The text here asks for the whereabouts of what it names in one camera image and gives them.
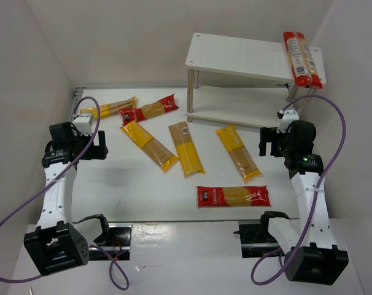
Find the red spaghetti bag with label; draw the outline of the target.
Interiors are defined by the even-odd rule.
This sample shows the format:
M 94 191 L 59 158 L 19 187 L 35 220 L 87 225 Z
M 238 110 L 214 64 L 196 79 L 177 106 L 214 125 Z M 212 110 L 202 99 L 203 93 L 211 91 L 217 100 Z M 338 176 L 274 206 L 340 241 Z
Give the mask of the red spaghetti bag with label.
M 302 88 L 323 89 L 322 81 L 304 34 L 285 31 L 283 32 L 283 38 L 295 85 Z

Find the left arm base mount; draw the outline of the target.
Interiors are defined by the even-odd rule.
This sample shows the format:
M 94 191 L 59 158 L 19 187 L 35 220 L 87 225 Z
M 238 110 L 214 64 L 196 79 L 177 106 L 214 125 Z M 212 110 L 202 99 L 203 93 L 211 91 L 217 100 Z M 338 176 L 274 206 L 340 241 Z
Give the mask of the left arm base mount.
M 132 224 L 122 223 L 101 226 L 101 232 L 92 245 L 99 246 L 117 261 L 129 261 L 132 228 Z

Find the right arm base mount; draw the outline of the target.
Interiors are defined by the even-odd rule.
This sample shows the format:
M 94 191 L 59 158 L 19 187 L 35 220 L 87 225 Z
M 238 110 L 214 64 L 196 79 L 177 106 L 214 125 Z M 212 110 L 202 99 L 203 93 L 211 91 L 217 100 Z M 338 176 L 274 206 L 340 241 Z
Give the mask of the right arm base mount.
M 270 251 L 278 249 L 277 241 L 264 234 L 260 224 L 239 223 L 233 234 L 240 239 L 242 258 L 260 258 Z

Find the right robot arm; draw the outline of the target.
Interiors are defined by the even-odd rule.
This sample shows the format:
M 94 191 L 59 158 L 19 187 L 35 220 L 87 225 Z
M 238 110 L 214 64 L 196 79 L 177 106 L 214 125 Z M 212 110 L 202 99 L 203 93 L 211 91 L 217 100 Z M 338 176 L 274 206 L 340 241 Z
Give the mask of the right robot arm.
M 321 156 L 313 153 L 315 126 L 294 120 L 281 128 L 260 130 L 259 154 L 284 158 L 298 203 L 301 232 L 283 212 L 266 211 L 260 218 L 263 231 L 277 241 L 281 256 L 280 273 L 288 280 L 332 285 L 349 263 L 331 231 L 325 201 L 325 169 Z

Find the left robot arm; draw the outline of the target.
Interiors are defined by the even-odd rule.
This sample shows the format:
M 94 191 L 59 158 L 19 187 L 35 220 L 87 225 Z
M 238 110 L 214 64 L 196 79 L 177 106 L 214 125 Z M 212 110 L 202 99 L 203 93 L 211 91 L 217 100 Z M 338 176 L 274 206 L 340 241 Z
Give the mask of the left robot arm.
M 103 131 L 92 128 L 93 116 L 50 126 L 51 141 L 42 158 L 47 189 L 36 229 L 24 246 L 42 276 L 84 266 L 89 260 L 86 239 L 72 225 L 72 192 L 80 160 L 107 157 Z

